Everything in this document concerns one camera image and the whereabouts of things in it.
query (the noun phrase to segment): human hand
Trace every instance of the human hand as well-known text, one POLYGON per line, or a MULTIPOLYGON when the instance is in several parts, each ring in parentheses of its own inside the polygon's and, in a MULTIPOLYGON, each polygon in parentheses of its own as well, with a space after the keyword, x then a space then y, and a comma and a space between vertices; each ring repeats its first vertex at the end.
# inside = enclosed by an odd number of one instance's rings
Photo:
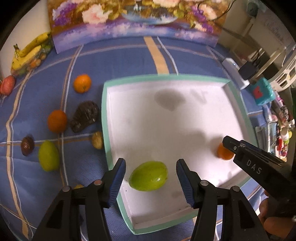
MULTIPOLYGON (((264 191, 264 194, 266 196, 269 196, 269 194, 266 191, 264 191)), ((270 234, 276 235, 283 239, 286 238, 286 236, 289 234, 295 223, 292 222, 291 218, 265 218, 267 210, 268 198, 264 199, 259 206, 260 214, 258 215, 258 218, 260 219, 260 222, 262 223, 264 229, 270 234)))

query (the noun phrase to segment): teal box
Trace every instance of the teal box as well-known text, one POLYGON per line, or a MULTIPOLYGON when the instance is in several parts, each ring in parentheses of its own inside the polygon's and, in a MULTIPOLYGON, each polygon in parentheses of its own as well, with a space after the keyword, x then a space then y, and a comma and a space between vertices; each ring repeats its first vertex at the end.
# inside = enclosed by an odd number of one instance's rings
POLYGON ((251 92, 257 105, 267 104, 276 98, 274 90, 264 77, 251 86, 251 92))

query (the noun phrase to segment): screw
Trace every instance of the screw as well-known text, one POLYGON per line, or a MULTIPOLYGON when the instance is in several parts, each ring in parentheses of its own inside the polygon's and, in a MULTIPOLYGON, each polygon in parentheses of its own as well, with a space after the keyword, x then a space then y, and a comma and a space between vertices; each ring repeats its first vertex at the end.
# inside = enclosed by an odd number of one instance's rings
POLYGON ((94 181, 94 185, 96 185, 96 186, 100 186, 102 183, 103 183, 102 180, 95 180, 94 181))
POLYGON ((240 188, 238 186, 233 186, 232 190, 235 191, 235 192, 238 192, 240 190, 240 188))
POLYGON ((207 185, 209 185, 209 182, 207 180, 201 180, 200 184, 203 186, 207 186, 207 185))
POLYGON ((70 191, 70 187, 69 186, 64 186, 62 190, 63 190, 63 192, 68 192, 68 191, 70 191))

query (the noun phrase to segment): floral painting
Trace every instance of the floral painting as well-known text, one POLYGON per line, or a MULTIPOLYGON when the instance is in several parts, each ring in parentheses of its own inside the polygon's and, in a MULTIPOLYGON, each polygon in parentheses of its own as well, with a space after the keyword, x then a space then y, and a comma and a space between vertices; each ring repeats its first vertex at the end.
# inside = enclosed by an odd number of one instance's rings
POLYGON ((117 37, 160 36, 215 46, 228 0, 48 0, 56 51, 117 37))

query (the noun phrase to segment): red apple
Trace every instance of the red apple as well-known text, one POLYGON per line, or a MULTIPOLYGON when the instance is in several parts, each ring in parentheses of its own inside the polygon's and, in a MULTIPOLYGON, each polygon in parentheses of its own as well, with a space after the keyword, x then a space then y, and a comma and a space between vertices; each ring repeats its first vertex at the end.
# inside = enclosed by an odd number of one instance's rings
POLYGON ((12 75, 7 76, 2 81, 2 84, 0 86, 0 93, 6 96, 10 95, 14 86, 15 86, 15 78, 12 75))

